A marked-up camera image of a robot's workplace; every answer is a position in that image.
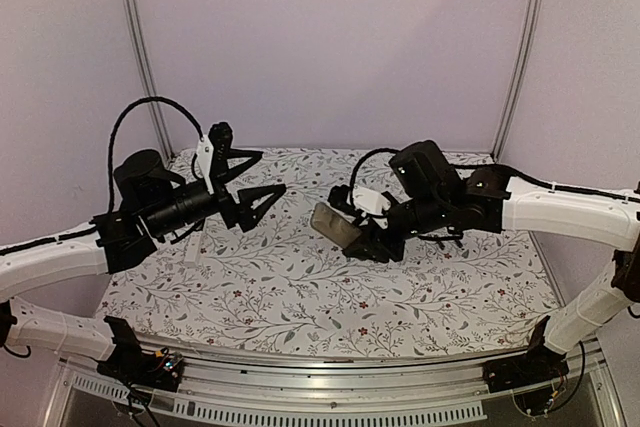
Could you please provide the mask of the right aluminium corner post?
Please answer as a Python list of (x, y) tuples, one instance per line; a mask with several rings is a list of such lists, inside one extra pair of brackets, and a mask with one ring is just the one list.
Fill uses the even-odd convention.
[(543, 0), (527, 0), (524, 21), (515, 64), (510, 77), (505, 103), (500, 116), (498, 130), (493, 142), (491, 157), (499, 161), (502, 159), (511, 127), (515, 118), (521, 91), (524, 86), (529, 59), (535, 43), (537, 24), (542, 9)]

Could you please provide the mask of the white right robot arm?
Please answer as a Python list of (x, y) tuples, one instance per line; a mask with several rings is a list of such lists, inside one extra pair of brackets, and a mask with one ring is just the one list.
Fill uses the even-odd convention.
[(349, 180), (337, 206), (361, 218), (359, 239), (348, 257), (398, 261), (404, 243), (423, 237), (458, 241), (470, 230), (530, 231), (607, 245), (612, 260), (566, 306), (549, 314), (532, 333), (530, 351), (517, 362), (517, 374), (537, 383), (552, 371), (556, 356), (568, 353), (639, 301), (639, 194), (543, 181), (504, 164), (454, 165), (433, 141), (389, 149), (388, 165), (407, 200), (398, 202)]

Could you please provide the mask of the left aluminium corner post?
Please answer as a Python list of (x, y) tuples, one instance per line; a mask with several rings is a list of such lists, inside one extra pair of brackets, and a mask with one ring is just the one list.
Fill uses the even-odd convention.
[[(122, 0), (122, 2), (133, 56), (138, 70), (143, 94), (145, 97), (156, 96), (156, 82), (144, 38), (138, 0)], [(162, 106), (158, 102), (151, 102), (148, 105), (148, 111), (151, 119), (151, 125), (159, 144), (161, 157), (163, 161), (167, 163), (174, 158), (175, 152)]]

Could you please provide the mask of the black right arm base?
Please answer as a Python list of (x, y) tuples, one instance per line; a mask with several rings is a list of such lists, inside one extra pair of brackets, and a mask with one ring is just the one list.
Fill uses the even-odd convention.
[(544, 345), (544, 331), (549, 319), (549, 316), (545, 316), (536, 324), (524, 353), (482, 364), (482, 378), (490, 393), (545, 384), (540, 389), (514, 396), (517, 409), (533, 417), (551, 412), (559, 396), (559, 388), (552, 387), (551, 381), (558, 379), (563, 383), (569, 373), (566, 355), (558, 354)]

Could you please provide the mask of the aluminium front rail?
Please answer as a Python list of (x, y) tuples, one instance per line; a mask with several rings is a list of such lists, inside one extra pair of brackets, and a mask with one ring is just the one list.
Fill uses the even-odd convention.
[[(87, 361), (57, 367), (45, 426), (627, 426), (606, 358), (595, 339), (568, 356), (554, 383), (492, 391), (491, 361), (514, 350), (426, 358), (305, 358), (186, 347), (176, 392), (147, 405)], [(533, 403), (553, 387), (546, 413)]]

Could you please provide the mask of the floral patterned table mat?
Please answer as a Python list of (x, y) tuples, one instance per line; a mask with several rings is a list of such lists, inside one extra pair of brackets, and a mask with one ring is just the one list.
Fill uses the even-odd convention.
[(558, 302), (525, 232), (469, 232), (463, 248), (412, 239), (399, 263), (346, 259), (310, 226), (315, 205), (350, 176), (397, 198), (384, 154), (271, 148), (233, 190), (283, 183), (249, 233), (212, 217), (201, 260), (163, 246), (115, 275), (98, 306), (140, 334), (303, 356), (417, 357), (524, 346)]

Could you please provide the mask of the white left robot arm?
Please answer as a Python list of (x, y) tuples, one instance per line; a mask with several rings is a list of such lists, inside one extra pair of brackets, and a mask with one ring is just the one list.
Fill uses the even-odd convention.
[(126, 320), (77, 317), (37, 307), (24, 292), (88, 275), (127, 271), (141, 265), (169, 233), (181, 242), (208, 217), (248, 232), (286, 192), (283, 184), (241, 189), (228, 182), (262, 158), (259, 151), (206, 148), (205, 171), (192, 182), (164, 167), (145, 149), (129, 156), (113, 178), (122, 196), (116, 211), (66, 231), (1, 250), (1, 344), (40, 347), (111, 364), (128, 381), (148, 373), (148, 359)]

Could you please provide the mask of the white slim remote control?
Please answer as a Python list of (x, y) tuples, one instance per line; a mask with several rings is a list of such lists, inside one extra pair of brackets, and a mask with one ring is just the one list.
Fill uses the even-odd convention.
[(203, 230), (194, 231), (186, 243), (184, 264), (186, 267), (195, 268), (201, 260)]

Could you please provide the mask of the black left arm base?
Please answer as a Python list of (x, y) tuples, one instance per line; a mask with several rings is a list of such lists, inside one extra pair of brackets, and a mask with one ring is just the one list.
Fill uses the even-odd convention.
[(125, 386), (143, 386), (177, 392), (184, 372), (184, 357), (163, 347), (145, 352), (133, 329), (124, 319), (106, 316), (114, 350), (106, 360), (97, 362), (97, 372)]

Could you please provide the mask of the aluminium corner post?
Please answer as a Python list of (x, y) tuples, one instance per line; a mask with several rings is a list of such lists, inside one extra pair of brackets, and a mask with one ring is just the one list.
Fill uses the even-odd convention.
[(502, 159), (511, 127), (515, 118), (521, 91), (524, 86), (529, 59), (535, 43), (537, 24), (542, 9), (543, 0), (527, 0), (524, 21), (515, 64), (510, 77), (505, 103), (500, 116), (498, 130), (493, 142), (491, 157), (499, 161)]
[[(133, 56), (138, 70), (143, 94), (145, 97), (156, 96), (156, 82), (144, 38), (138, 0), (122, 0), (122, 2)], [(175, 152), (162, 106), (158, 102), (151, 102), (148, 105), (148, 111), (151, 119), (151, 125), (159, 144), (161, 157), (163, 161), (167, 163), (174, 158)]]

